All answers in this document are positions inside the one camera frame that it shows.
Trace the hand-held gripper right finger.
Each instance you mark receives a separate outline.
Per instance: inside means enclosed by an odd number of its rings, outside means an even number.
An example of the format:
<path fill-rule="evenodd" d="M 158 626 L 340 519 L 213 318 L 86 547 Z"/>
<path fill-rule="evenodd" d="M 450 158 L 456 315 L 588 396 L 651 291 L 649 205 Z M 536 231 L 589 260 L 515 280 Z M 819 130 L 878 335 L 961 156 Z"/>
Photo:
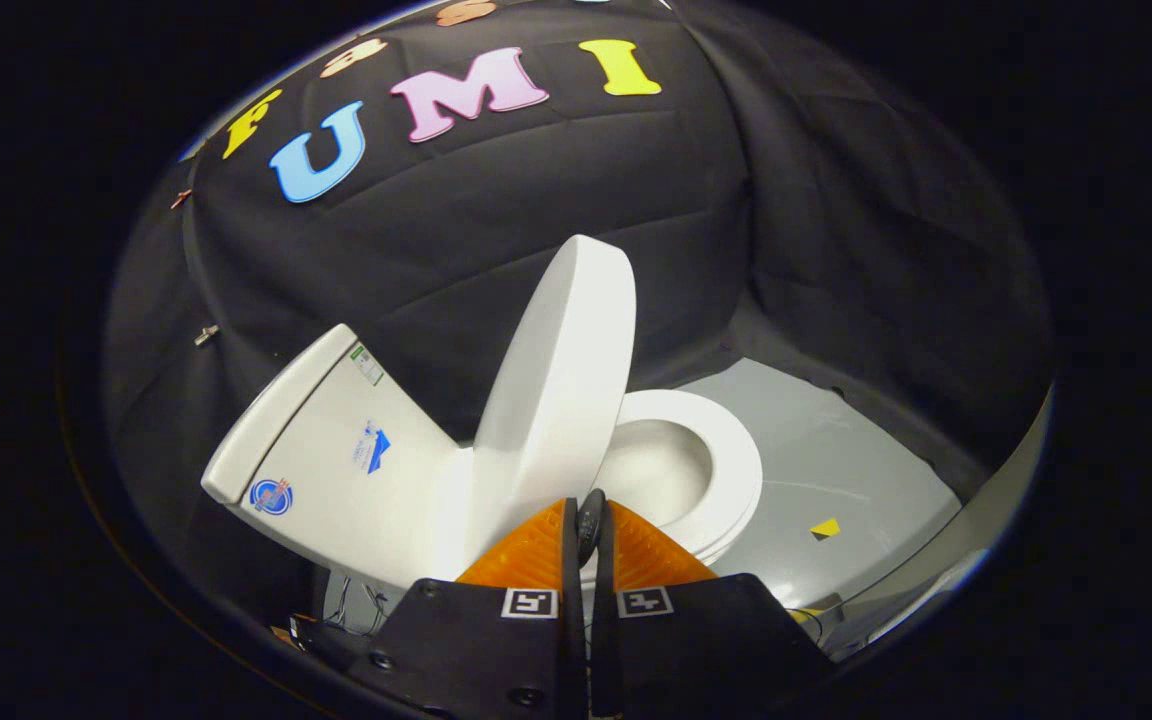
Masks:
<path fill-rule="evenodd" d="M 600 488 L 588 497 L 594 719 L 776 719 L 835 673 L 751 573 L 719 575 Z"/>

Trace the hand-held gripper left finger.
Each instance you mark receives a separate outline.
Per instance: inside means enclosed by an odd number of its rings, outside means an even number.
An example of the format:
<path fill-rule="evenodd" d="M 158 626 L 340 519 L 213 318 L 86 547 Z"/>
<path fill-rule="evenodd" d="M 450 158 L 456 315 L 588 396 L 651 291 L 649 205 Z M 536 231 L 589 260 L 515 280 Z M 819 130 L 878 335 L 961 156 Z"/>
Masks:
<path fill-rule="evenodd" d="M 588 714 L 579 503 L 561 498 L 458 579 L 416 579 L 376 638 L 376 688 L 435 719 Z"/>

